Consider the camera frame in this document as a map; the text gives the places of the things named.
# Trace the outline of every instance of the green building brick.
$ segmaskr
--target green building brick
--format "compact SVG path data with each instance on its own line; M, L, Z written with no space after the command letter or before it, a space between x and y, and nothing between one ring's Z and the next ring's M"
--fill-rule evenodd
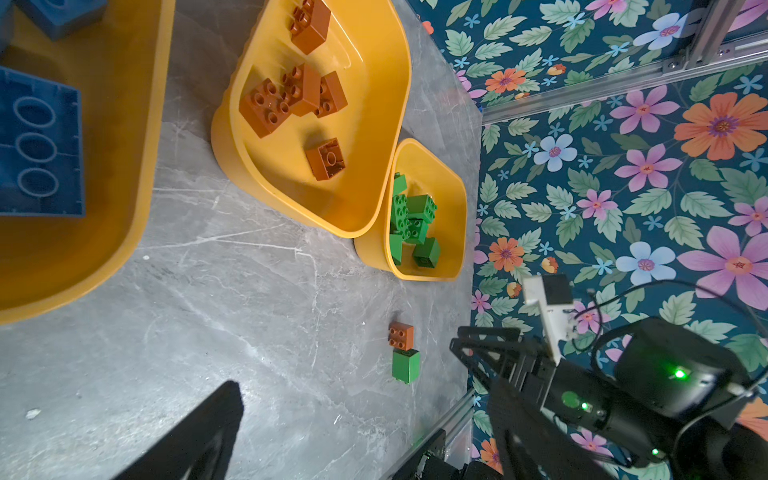
M418 266L435 268L437 261L440 259L440 243L438 243L436 238L430 237L426 239L423 245L417 245L413 249L413 259Z
M408 190L408 182L406 176L401 173L395 174L395 183L392 189L392 195L400 195L402 192Z
M435 221L435 210L437 205L429 195L408 197L408 218L418 218L426 223L432 223Z
M405 195L392 197L392 216L389 222L390 232L404 233L408 230L408 198Z
M412 218L408 220L408 230L403 235L403 241L415 245L421 245L424 240L427 239L427 232L429 231L429 223L418 218Z
M421 372L421 353L410 349L407 352L394 349L392 351L392 376L404 383L411 383Z
M392 261L395 262L395 265L399 265L402 261L402 234L389 235L389 253L392 254Z

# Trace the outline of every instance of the white flower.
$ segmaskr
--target white flower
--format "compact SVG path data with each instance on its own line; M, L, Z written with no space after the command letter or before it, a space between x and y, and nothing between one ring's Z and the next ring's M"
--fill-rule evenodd
M576 149L568 146L573 140L569 134L563 134L557 140L554 137L546 137L541 141L541 151L533 156L534 163L547 164L547 170L550 172L560 170L564 161L573 161L576 158Z
M651 252L647 243L635 242L629 246L629 251L632 257L618 257L616 268L632 272L630 281L633 285L648 283L651 277L654 280L671 280L677 275L673 268L667 266L675 258L671 248L659 247Z
M679 13L670 13L654 22L654 31L643 33L634 39L635 46L648 45L648 50L661 50L670 43L673 38L685 38L696 33L699 25L693 25L702 19L704 8L697 8L691 13L680 17Z

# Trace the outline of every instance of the toy block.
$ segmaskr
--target toy block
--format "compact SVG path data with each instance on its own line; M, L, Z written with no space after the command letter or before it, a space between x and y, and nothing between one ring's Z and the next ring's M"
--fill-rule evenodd
M329 180L344 170L344 156L341 155L339 140L336 138L324 141L304 153L317 180Z
M98 22L107 0L15 0L16 5L51 40Z
M419 218L427 223L435 221L437 205L429 195L408 197L408 218Z
M259 138L271 134L289 117L290 107L268 78L240 99L240 113Z
M389 346L396 349L410 350L413 348L413 327L400 322L389 324Z
M0 0L0 54L13 39L13 8L11 0Z
M331 11L323 0L303 0L293 10L291 41L304 55L309 55L328 38L330 22Z
M389 235L389 253L392 255L392 261L395 265L402 262L402 234L392 233Z
M392 197L392 214L389 218L390 232L405 233L408 231L408 198L405 195Z
M403 241L414 245L421 245L427 239L428 231L429 223L418 218L412 218L408 220L408 233Z
M290 113L303 117L317 110L320 105L320 74L312 65L301 64L283 75L285 92L283 100Z
M436 238L430 237L426 239L424 244L417 245L413 249L413 259L418 266L435 268L437 261L440 259L440 243L438 243Z
M408 182L406 181L406 176L400 173L396 173L395 183L392 185L392 195L400 195L406 190L408 190Z
M419 377L421 372L421 353L418 350L392 351L392 376L409 384Z
M0 216L85 215L80 92L0 67Z
M347 106L339 75L332 71L320 79L320 107L315 111L318 118L327 117Z

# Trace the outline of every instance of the pink flower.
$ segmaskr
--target pink flower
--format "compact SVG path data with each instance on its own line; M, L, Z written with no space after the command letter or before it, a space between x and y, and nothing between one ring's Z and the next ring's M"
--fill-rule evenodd
M768 12L768 0L746 0L744 5L741 6L741 10L739 10L739 15L736 16L736 20L733 21L733 24L728 31L746 27L760 18L765 12Z
M621 346L623 346L625 349L627 348L627 345L629 345L629 341L632 340L632 335L624 335L624 338L621 339ZM624 353L622 349L608 349L605 350L605 355L608 356L609 359L613 360L614 362L618 362L621 358L621 354Z
M631 91L627 94L627 103L631 107L617 107L611 111L613 118L627 118L621 122L619 131L622 134L628 134L637 128L637 124L643 123L643 130L651 133L659 131L661 122L656 115L669 115L680 105L673 101L661 101L667 94L667 86L661 85L650 91L647 98L643 97L643 92L639 90Z
M491 298L487 293L482 294L480 290L475 290L475 296L470 296L469 302L472 304L472 309L477 310L479 314L483 314L486 310L491 308L491 304L488 303L488 299Z
M476 247L480 244L480 223L482 223L482 219L475 220L475 244L472 245L473 247ZM482 250L475 250L475 263L478 265L480 263L485 263L488 261L488 255L485 254Z
M594 2L587 5L587 10L597 10L594 13L595 20L607 14L608 12L622 13L626 9L627 0L594 0Z
M590 310L589 312L581 313L592 308L593 306L594 302L590 302L587 306L584 306L584 304L578 300L574 302L574 310L576 310L575 318L578 319L578 325L576 326L577 332L586 333L588 329L595 333L600 331L600 316L598 315L597 310ZM613 320L610 315L606 314L606 312L603 312L602 310L601 314L603 316L603 324Z
M574 442L581 445L582 448L590 450L592 452L601 453L602 455L614 456L611 450L606 449L603 445L608 443L608 440L599 435L592 436L592 432L587 429L579 429L581 435L577 433L571 433L571 438Z
M464 87L464 89L469 92L469 96L471 98L480 98L488 93L488 91L484 88L470 91L469 89L472 88L472 83L467 80L467 77L464 76L465 73L467 73L466 70L457 71L456 77L458 77L458 81L462 83L462 87Z
M723 227L712 227L707 234L707 244L720 256L695 250L677 257L691 270L717 270L699 279L697 285L724 295L736 280L736 293L742 302L759 310L768 309L768 286L756 278L768 279L768 263L758 263L768 258L768 233L753 237L741 251L739 237L734 232ZM696 290L696 295L700 298L713 297L703 290Z
M664 144L655 145L648 151L648 159L646 160L643 152L630 150L627 152L627 160L633 165L624 165L618 168L615 174L622 178L634 175L632 180L629 180L629 190L633 192L645 187L645 180L650 181L650 184L654 187L667 188L669 183L667 175L661 172L672 171L682 165L683 162L676 158L661 160L666 151L667 149L664 148Z
M745 231L750 237L760 233L763 226L768 228L768 197L758 198L754 208L748 204L735 204L733 209L743 215L731 218L728 220L728 224L737 227L746 225Z
M603 190L600 196L598 196L598 192L590 188L587 190L587 200L579 200L576 204L581 208L586 208L584 213L581 214L584 218L595 215L599 220L605 220L607 217L606 210L613 210L619 207L616 202L609 201L609 198L611 198L610 190Z

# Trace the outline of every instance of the orange flower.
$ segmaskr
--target orange flower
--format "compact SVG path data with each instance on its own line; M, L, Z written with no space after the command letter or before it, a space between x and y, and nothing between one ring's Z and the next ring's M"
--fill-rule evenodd
M518 241L514 238L510 238L507 241L506 238L498 239L498 243L491 244L491 253L488 254L488 259L496 267L496 270L504 269L505 272L511 272L515 268L523 264L523 255L525 251L523 247L518 246Z
M486 465L504 475L504 472L502 472L502 460L501 457L499 457L498 449L496 448L496 439L491 439L490 442L485 440L480 444L480 446L482 447L482 451L480 452L480 459Z
M557 65L552 65L549 70L547 70L547 75L562 75L565 73L567 68L562 63L558 63Z
M760 417L768 417L768 405L758 398L754 402L746 404L736 421L768 442L768 420L763 420Z
M509 298L517 298L521 291L523 291L523 287L520 283L507 283L507 295L509 295Z
M485 90L503 94L506 91L517 90L525 81L525 72L515 68L507 68L504 73L497 71L491 78L485 81Z
M557 273L558 266L558 261L554 257L547 257L541 261L541 268L547 273Z
M766 142L766 136L755 130L768 130L768 111L758 111L768 100L749 94L736 103L736 92L715 95L710 106L695 104L683 118L693 123L674 128L675 140L688 140L680 149L698 157L707 149L710 160L733 158L736 145L742 151L753 151Z

